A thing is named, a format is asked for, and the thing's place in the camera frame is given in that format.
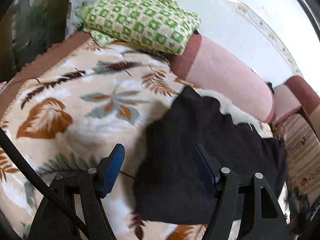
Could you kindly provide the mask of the leaf pattern plush blanket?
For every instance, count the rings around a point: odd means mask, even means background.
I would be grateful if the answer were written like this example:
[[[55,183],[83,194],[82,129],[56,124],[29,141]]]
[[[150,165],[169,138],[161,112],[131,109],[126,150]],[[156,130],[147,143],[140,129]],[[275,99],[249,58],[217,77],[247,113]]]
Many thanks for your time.
[[[135,222],[133,176],[144,158],[146,127],[161,118],[184,86],[217,98],[233,122],[263,138],[271,129],[223,94],[176,76],[167,59],[124,42],[100,48],[86,33],[56,44],[1,91],[1,128],[44,182],[96,165],[116,143],[125,146],[122,173],[103,200],[118,239],[200,239],[202,225]]]

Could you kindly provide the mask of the black coat with fur collar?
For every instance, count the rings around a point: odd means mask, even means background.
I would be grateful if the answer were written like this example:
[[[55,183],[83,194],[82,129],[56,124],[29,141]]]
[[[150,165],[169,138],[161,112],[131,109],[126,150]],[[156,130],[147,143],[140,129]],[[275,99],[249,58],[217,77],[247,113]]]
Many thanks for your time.
[[[215,208],[213,182],[197,145],[233,172],[266,178],[276,197],[287,179],[284,143],[262,138],[249,124],[235,125],[217,99],[185,87],[171,109],[147,130],[146,159],[133,185],[142,220],[207,224]]]

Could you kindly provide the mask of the wooden glass wardrobe door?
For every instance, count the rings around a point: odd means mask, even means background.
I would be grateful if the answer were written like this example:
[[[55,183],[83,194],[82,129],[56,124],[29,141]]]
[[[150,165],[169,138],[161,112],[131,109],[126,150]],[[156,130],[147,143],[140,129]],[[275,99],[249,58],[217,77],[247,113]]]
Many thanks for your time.
[[[68,0],[13,0],[1,19],[1,81],[65,38]]]

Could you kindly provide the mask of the striped beige cushion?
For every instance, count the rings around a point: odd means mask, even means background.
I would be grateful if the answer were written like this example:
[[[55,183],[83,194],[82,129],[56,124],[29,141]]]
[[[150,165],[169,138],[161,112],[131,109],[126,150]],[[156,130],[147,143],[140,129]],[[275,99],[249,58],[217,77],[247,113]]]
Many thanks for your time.
[[[272,127],[274,137],[284,141],[287,183],[313,203],[319,197],[319,139],[309,123],[293,114]]]

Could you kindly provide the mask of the pink headboard cushion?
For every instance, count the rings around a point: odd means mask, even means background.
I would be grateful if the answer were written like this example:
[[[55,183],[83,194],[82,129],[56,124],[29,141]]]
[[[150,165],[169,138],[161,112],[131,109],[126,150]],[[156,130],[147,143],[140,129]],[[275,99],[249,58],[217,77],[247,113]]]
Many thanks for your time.
[[[292,76],[283,85],[276,87],[273,97],[273,126],[299,113],[319,134],[319,96],[301,76]]]

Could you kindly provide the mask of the green checkered folded quilt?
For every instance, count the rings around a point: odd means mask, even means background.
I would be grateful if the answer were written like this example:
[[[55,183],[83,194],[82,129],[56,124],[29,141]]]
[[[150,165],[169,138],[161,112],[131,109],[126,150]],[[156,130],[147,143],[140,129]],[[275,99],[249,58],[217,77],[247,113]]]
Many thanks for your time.
[[[181,55],[201,18],[175,0],[98,0],[81,12],[84,31],[102,48],[124,41]]]

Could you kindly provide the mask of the long pink bolster pillow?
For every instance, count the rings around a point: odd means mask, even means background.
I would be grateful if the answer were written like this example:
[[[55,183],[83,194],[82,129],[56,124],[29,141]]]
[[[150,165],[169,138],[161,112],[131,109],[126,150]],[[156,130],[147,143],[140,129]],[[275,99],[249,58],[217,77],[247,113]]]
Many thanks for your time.
[[[274,97],[268,85],[240,59],[207,37],[192,35],[184,53],[169,56],[169,62],[180,79],[223,94],[262,122],[272,120]]]

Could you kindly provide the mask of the floral plastic bag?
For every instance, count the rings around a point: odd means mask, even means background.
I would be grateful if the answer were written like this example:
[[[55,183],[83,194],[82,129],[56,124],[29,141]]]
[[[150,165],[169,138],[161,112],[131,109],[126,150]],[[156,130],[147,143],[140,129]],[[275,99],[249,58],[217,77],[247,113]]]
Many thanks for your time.
[[[66,17],[65,39],[82,30],[81,12],[92,0],[69,0]]]

